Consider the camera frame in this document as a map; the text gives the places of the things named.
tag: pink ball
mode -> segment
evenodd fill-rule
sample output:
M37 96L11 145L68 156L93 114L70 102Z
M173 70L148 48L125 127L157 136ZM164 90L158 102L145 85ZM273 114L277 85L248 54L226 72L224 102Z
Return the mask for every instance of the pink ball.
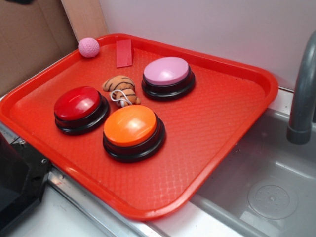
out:
M78 49L83 57L93 58L99 53L100 45L94 38L87 37L80 40Z

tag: stuffed toy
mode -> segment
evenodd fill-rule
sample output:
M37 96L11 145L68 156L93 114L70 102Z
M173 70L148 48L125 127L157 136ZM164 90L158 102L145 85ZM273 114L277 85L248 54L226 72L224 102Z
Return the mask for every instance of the stuffed toy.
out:
M102 88L105 92L111 92L110 98L118 106L140 104L140 99L135 94L135 84L131 78L123 75L115 76L103 83Z

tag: black device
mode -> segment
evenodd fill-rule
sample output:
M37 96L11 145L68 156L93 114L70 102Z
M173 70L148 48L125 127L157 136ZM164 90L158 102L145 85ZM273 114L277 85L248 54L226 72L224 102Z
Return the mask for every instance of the black device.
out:
M50 161L22 139L0 132L0 235L40 204Z

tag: cardboard box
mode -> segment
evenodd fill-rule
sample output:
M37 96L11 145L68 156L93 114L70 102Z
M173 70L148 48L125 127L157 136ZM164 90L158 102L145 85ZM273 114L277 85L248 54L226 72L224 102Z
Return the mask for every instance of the cardboard box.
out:
M0 0L0 97L77 49L59 0Z

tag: sink basin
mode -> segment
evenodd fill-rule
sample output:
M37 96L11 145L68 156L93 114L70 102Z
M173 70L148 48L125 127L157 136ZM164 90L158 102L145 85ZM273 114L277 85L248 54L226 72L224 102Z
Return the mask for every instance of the sink basin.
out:
M294 145L288 120L267 109L191 202L245 236L316 236L316 128Z

